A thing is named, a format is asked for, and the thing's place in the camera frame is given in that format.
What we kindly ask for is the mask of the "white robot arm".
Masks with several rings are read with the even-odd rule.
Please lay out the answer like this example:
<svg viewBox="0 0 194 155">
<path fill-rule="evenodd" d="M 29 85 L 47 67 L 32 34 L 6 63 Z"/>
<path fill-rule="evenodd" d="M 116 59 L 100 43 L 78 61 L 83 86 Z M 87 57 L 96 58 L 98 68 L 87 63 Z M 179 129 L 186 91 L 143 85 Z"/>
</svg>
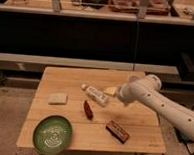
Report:
<svg viewBox="0 0 194 155">
<path fill-rule="evenodd" d="M 125 105 L 139 101 L 160 114 L 194 141 L 194 112 L 160 94 L 162 83 L 156 75 L 131 76 L 118 88 L 116 96 Z"/>
</svg>

